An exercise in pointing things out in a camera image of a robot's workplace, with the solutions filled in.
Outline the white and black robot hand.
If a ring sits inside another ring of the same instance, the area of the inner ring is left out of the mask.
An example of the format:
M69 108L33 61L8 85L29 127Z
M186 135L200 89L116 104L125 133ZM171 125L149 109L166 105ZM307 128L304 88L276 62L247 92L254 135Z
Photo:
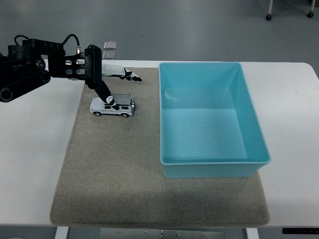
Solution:
M105 77L118 77L120 79L126 79L128 81L137 81L141 82L142 79L135 74L133 71L130 71L122 66L110 65L110 64L102 64L102 76ZM95 89L95 92L100 97L100 99L106 103L108 106L112 107L115 110L119 109L111 91L107 87L107 85L102 81L101 87Z

